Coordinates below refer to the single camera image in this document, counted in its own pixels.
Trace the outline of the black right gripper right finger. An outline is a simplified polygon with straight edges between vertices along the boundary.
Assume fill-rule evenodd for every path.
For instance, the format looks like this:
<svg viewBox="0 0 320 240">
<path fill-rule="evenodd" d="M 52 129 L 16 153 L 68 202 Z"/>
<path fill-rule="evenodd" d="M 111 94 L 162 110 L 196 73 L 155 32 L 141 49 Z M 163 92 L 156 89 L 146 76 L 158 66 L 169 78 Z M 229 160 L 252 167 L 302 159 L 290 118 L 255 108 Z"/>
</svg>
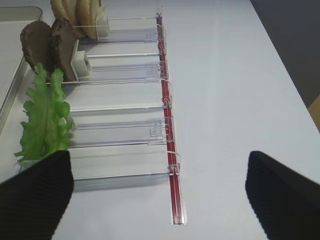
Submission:
<svg viewBox="0 0 320 240">
<path fill-rule="evenodd" d="M 248 157 L 245 191 L 269 240 L 320 238 L 320 185 L 261 151 Z"/>
</svg>

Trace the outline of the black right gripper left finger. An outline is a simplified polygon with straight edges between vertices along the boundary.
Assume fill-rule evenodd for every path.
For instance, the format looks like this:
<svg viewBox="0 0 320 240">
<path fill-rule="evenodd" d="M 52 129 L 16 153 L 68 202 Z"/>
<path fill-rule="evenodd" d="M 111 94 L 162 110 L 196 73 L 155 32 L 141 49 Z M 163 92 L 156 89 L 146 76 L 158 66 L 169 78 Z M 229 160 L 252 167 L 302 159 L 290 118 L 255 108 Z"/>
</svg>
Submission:
<svg viewBox="0 0 320 240">
<path fill-rule="evenodd" d="M 0 238 L 52 239 L 73 191 L 67 150 L 59 150 L 1 183 Z"/>
</svg>

